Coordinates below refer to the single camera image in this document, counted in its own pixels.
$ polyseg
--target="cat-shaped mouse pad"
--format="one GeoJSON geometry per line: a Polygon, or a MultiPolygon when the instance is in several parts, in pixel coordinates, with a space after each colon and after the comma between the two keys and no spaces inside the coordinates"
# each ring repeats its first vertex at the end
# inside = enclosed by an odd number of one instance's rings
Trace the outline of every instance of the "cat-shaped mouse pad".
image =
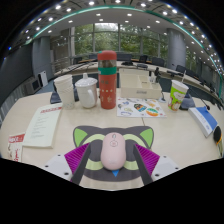
{"type": "Polygon", "coordinates": [[[90,145],[88,158],[82,159],[82,177],[78,183],[80,186],[93,189],[120,190],[139,188],[150,183],[151,177],[142,177],[141,169],[144,165],[137,162],[138,156],[135,146],[151,151],[154,132],[148,126],[136,126],[130,128],[98,128],[94,126],[78,126],[73,131],[75,148],[90,145]],[[119,170],[107,170],[103,167],[100,155],[104,137],[112,132],[121,134],[125,139],[126,162],[119,170]]]}

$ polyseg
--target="desk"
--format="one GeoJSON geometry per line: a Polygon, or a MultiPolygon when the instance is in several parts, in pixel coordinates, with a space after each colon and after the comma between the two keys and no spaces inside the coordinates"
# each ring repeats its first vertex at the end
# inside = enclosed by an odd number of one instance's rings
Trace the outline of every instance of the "desk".
{"type": "MultiPolygon", "coordinates": [[[[126,66],[126,65],[122,65],[122,61],[117,61],[117,72],[119,72],[119,69],[122,69],[122,68],[136,69],[137,64],[138,63],[133,62],[133,66],[126,66]]],[[[78,66],[80,66],[80,64],[69,66],[68,68],[65,68],[65,69],[62,69],[59,72],[56,72],[54,75],[59,76],[59,75],[63,75],[65,73],[68,73],[68,74],[71,74],[73,76],[76,76],[76,75],[82,75],[84,72],[87,72],[88,74],[98,73],[98,62],[92,62],[92,63],[86,64],[86,65],[83,65],[83,66],[81,66],[81,67],[79,67],[75,70],[72,70],[73,68],[76,68],[78,66]]],[[[150,64],[147,64],[147,66],[148,66],[147,70],[152,71],[152,72],[154,72],[156,70],[156,68],[158,67],[158,66],[150,65],[150,64]]],[[[177,81],[182,80],[181,76],[176,75],[174,77],[171,77],[171,74],[169,73],[169,72],[172,72],[172,73],[177,74],[177,73],[179,73],[177,71],[174,71],[174,70],[171,70],[171,69],[168,69],[168,68],[164,68],[164,67],[159,67],[159,71],[161,73],[162,78],[173,79],[173,80],[177,80],[177,81]]],[[[200,81],[198,81],[198,80],[196,80],[196,79],[194,79],[190,76],[185,75],[184,83],[192,85],[192,86],[194,86],[198,89],[201,89],[202,91],[208,93],[209,95],[211,95],[212,97],[214,97],[216,100],[218,100],[221,103],[221,100],[215,94],[215,92],[211,93],[210,88],[208,88],[207,86],[202,86],[200,84],[200,81]]]]}
{"type": "Polygon", "coordinates": [[[131,59],[132,62],[139,62],[139,59],[131,59]]]}
{"type": "MultiPolygon", "coordinates": [[[[7,143],[11,134],[26,131],[38,107],[50,104],[51,93],[37,94],[19,99],[8,112],[0,130],[0,152],[7,159],[7,143]]],[[[164,93],[168,102],[169,93],[164,93]]],[[[194,98],[196,106],[204,106],[200,99],[194,98]]],[[[210,102],[210,113],[216,118],[224,130],[223,111],[210,102]]],[[[56,154],[66,154],[74,149],[73,130],[79,125],[91,125],[100,128],[132,126],[150,126],[154,130],[152,151],[158,155],[167,155],[180,168],[218,159],[218,149],[213,140],[213,134],[204,137],[197,123],[188,111],[173,112],[167,103],[160,103],[167,118],[127,118],[117,117],[116,108],[104,110],[97,105],[91,109],[84,109],[80,102],[75,102],[72,110],[62,110],[55,132],[53,149],[23,148],[22,162],[42,167],[56,154]]]]}

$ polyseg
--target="computer mouse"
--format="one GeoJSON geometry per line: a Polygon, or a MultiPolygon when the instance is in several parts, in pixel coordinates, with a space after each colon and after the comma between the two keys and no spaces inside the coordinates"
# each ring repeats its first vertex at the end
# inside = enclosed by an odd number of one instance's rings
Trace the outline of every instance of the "computer mouse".
{"type": "Polygon", "coordinates": [[[104,137],[100,159],[108,170],[118,170],[123,167],[126,150],[125,139],[121,134],[112,132],[104,137]]]}

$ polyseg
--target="mug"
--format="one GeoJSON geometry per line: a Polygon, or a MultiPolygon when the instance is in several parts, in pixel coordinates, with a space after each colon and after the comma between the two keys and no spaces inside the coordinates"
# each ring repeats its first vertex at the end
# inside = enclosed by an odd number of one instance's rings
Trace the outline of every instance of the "mug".
{"type": "Polygon", "coordinates": [[[94,107],[97,103],[96,84],[86,87],[76,87],[81,105],[85,108],[94,107]]]}

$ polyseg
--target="white container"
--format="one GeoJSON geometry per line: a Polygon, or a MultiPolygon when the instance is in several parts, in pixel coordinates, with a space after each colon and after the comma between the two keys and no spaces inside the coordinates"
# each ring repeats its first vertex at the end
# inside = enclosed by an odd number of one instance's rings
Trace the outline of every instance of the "white container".
{"type": "Polygon", "coordinates": [[[54,80],[55,84],[63,83],[64,81],[71,79],[72,75],[63,75],[54,80]]]}
{"type": "Polygon", "coordinates": [[[161,97],[162,88],[159,83],[149,81],[148,71],[145,74],[138,71],[136,71],[136,74],[131,74],[128,71],[123,72],[122,70],[119,70],[119,72],[121,97],[141,99],[159,99],[161,97]]]}
{"type": "Polygon", "coordinates": [[[69,87],[71,87],[72,84],[72,78],[64,79],[63,82],[54,82],[57,90],[64,90],[69,87]]]}
{"type": "Polygon", "coordinates": [[[87,73],[83,73],[83,79],[75,83],[79,101],[85,108],[94,107],[97,103],[96,83],[97,79],[88,78],[87,73]]]}
{"type": "Polygon", "coordinates": [[[71,110],[74,108],[75,105],[75,98],[74,98],[74,90],[73,88],[67,92],[59,92],[59,97],[61,102],[63,103],[63,108],[66,110],[71,110]]]}

